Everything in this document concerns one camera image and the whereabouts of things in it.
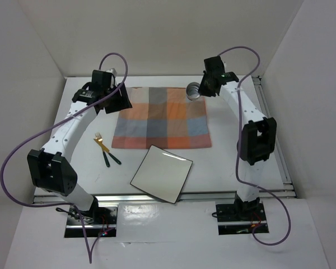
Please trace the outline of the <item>beige metal cup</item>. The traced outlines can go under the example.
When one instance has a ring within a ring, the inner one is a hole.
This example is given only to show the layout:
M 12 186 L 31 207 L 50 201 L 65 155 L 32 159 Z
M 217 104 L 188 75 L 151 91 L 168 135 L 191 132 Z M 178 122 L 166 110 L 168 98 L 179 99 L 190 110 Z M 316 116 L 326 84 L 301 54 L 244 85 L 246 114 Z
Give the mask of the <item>beige metal cup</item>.
M 200 84 L 197 82 L 191 82 L 187 85 L 185 92 L 190 101 L 196 101 L 200 98 L 199 87 Z

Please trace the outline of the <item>checkered orange blue cloth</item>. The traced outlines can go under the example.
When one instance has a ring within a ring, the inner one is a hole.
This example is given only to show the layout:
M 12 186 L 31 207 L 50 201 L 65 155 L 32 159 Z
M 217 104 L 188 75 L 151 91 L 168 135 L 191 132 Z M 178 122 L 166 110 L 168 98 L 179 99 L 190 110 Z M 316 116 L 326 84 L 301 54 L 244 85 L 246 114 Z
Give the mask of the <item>checkered orange blue cloth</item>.
M 119 112 L 114 149 L 205 149 L 212 146 L 203 97 L 187 98 L 184 88 L 131 87 L 132 107 Z

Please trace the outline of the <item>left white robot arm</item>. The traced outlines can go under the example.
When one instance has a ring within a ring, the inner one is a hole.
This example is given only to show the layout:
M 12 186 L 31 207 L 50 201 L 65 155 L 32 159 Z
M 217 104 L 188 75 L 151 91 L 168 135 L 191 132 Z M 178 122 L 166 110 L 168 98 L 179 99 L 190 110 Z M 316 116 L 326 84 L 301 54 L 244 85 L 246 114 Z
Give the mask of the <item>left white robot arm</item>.
M 101 110 L 110 114 L 131 107 L 125 85 L 116 82 L 116 70 L 94 70 L 91 81 L 74 94 L 65 123 L 40 150 L 28 153 L 33 185 L 75 205 L 84 222 L 97 221 L 98 200 L 78 184 L 78 175 L 71 166 L 72 155 L 83 133 Z

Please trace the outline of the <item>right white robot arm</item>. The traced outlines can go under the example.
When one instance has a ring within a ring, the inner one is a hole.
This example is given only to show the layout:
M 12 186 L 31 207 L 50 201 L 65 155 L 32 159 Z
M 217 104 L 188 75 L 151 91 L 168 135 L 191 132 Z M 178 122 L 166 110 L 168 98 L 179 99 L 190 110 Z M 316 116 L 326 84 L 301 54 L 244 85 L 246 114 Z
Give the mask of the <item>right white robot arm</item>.
M 268 118 L 250 100 L 238 77 L 226 72 L 221 57 L 204 60 L 205 70 L 199 95 L 220 96 L 238 119 L 236 178 L 240 186 L 235 194 L 233 213 L 247 219 L 259 204 L 259 188 L 264 162 L 274 152 L 277 122 Z

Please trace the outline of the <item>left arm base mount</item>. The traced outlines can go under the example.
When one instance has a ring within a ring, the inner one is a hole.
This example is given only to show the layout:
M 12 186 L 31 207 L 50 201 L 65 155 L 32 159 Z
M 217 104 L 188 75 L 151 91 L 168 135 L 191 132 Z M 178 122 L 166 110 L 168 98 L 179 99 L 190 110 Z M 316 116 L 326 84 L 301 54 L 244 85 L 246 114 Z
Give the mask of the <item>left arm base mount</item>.
M 71 206 L 68 210 L 56 207 L 55 210 L 67 215 L 65 238 L 83 238 L 81 221 L 76 210 Z M 95 238 L 99 235 L 103 238 L 116 237 L 116 224 L 118 216 L 118 207 L 103 207 L 102 213 L 94 219 L 83 216 L 86 235 L 88 238 Z

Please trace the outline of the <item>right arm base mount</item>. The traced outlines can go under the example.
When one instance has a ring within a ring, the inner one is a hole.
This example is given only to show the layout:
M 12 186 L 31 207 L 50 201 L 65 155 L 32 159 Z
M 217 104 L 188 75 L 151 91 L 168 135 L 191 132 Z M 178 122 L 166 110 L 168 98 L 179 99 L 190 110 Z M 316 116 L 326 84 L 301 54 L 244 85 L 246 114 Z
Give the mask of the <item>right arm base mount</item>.
M 219 235 L 241 235 L 269 233 L 267 217 L 262 203 L 252 212 L 238 214 L 233 204 L 216 204 L 212 217 L 217 220 Z

